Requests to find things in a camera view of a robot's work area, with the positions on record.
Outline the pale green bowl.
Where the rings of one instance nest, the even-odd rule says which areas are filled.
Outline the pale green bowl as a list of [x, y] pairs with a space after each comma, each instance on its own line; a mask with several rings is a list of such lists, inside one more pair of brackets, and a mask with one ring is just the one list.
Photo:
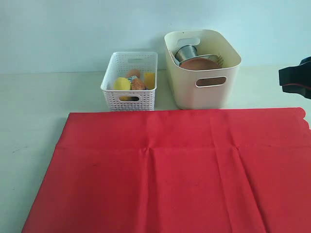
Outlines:
[[202, 58], [211, 60], [211, 61], [217, 63], [221, 67], [223, 66], [223, 63], [224, 63], [224, 60], [223, 60], [221, 55], [206, 54], [206, 55], [202, 55]]

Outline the brown round plate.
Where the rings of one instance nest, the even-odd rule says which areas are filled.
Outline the brown round plate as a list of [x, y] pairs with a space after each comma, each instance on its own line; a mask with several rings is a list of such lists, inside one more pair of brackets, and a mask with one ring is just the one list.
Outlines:
[[[210, 59], [198, 58], [198, 57], [184, 61], [179, 66], [183, 69], [197, 70], [197, 71], [221, 68], [216, 62]], [[225, 82], [226, 82], [226, 77], [202, 78], [196, 81], [196, 86], [198, 87], [216, 86], [216, 85], [222, 85]]]

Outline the red tablecloth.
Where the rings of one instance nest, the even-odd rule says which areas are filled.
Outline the red tablecloth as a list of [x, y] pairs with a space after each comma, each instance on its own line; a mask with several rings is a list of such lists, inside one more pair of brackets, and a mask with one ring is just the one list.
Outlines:
[[308, 233], [302, 108], [70, 113], [25, 233]]

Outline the stainless steel cup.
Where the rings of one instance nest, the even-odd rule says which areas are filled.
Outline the stainless steel cup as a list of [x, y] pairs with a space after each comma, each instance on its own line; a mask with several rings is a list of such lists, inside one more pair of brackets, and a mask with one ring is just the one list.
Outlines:
[[185, 60], [196, 57], [197, 49], [193, 45], [185, 45], [182, 46], [175, 54], [175, 58], [179, 62], [183, 62]]

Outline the yellow cheese wedge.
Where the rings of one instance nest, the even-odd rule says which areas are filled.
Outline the yellow cheese wedge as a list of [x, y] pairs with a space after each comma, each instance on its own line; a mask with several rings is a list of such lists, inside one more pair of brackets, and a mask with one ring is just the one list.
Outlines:
[[156, 74], [152, 72], [144, 73], [144, 84], [147, 90], [153, 90], [156, 87]]

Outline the fried chicken piece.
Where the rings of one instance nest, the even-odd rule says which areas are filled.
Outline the fried chicken piece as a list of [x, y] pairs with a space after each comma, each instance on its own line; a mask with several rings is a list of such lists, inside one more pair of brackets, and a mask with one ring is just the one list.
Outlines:
[[132, 90], [145, 90], [146, 86], [140, 78], [134, 78], [131, 83]]

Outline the brown egg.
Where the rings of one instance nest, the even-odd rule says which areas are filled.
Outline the brown egg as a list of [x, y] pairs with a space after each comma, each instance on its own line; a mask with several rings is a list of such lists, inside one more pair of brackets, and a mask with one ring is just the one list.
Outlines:
[[140, 70], [138, 69], [131, 69], [127, 72], [126, 77], [132, 77], [132, 76], [136, 76], [137, 78], [140, 78]]

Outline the blue white milk carton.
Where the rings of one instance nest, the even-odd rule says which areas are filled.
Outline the blue white milk carton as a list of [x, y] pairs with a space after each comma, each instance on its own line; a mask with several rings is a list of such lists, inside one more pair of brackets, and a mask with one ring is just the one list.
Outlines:
[[134, 79], [136, 79], [137, 78], [137, 76], [136, 75], [134, 75], [134, 76], [131, 76], [131, 77], [128, 77], [128, 80], [130, 81], [130, 82], [132, 82]]

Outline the yellow lemon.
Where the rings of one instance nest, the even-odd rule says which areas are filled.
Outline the yellow lemon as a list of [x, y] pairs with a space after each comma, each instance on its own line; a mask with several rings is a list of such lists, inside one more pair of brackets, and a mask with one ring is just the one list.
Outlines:
[[[124, 77], [118, 77], [114, 81], [114, 90], [122, 90], [122, 91], [131, 91], [131, 82]], [[119, 97], [120, 101], [130, 101], [131, 97], [130, 96], [120, 96]]]

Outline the cream plastic bin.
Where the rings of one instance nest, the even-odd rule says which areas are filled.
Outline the cream plastic bin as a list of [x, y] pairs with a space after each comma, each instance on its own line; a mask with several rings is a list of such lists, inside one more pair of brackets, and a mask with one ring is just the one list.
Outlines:
[[[215, 54], [220, 69], [188, 70], [176, 64], [175, 54], [183, 46], [182, 39], [198, 39], [193, 45], [200, 55]], [[168, 82], [176, 105], [181, 109], [222, 108], [237, 77], [240, 55], [217, 31], [183, 30], [164, 36]]]

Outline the white perforated basket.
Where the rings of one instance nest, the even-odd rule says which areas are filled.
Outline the white perforated basket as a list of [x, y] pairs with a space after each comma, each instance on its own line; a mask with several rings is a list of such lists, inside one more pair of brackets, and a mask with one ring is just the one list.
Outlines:
[[154, 110], [157, 88], [156, 52], [115, 52], [101, 90], [110, 111]]

